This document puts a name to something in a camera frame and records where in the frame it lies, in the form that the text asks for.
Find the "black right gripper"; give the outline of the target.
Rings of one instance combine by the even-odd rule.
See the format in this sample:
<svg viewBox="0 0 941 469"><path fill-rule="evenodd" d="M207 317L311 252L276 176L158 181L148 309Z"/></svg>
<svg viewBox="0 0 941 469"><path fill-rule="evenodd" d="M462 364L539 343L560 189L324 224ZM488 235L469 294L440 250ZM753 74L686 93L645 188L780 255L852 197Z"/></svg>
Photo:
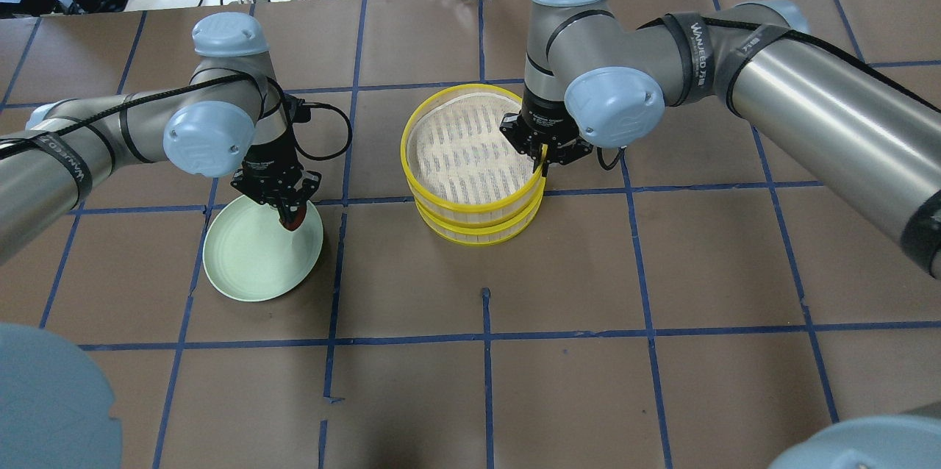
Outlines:
<svg viewBox="0 0 941 469"><path fill-rule="evenodd" d="M543 177L548 177L552 164L568 165L593 151L567 110L522 107L504 115L500 132L515 151L531 158L534 167L543 167Z"/></svg>

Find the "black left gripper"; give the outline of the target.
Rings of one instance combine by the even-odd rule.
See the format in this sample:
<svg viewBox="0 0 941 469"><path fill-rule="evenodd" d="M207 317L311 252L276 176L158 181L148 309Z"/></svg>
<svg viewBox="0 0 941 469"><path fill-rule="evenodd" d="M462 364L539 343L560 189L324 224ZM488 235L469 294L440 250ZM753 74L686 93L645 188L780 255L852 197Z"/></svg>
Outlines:
<svg viewBox="0 0 941 469"><path fill-rule="evenodd" d="M257 204L275 207L279 224L302 223L322 174L307 170L292 148L252 148L232 175L231 186Z"/></svg>

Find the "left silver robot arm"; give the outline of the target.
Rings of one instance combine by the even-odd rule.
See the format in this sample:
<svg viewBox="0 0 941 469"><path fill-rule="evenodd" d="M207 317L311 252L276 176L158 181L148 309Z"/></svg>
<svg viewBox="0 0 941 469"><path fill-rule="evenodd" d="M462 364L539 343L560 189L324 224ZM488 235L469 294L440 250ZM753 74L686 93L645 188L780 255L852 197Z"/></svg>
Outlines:
<svg viewBox="0 0 941 469"><path fill-rule="evenodd" d="M192 38L201 61L184 87L41 105L23 131L3 135L3 261L128 165L229 175L283 228L302 225L321 175L299 160L293 124L304 104L276 81L262 24L224 11L198 21Z"/></svg>

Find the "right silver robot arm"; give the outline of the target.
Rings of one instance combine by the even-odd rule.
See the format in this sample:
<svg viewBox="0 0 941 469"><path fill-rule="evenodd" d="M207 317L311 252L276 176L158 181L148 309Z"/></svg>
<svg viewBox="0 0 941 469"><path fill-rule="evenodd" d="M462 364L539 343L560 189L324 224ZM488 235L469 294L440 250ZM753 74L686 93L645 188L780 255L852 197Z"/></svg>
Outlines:
<svg viewBox="0 0 941 469"><path fill-rule="evenodd" d="M537 170L625 148L714 96L939 277L939 110L807 32L786 0L625 30L608 0L530 0L524 94L500 131Z"/></svg>

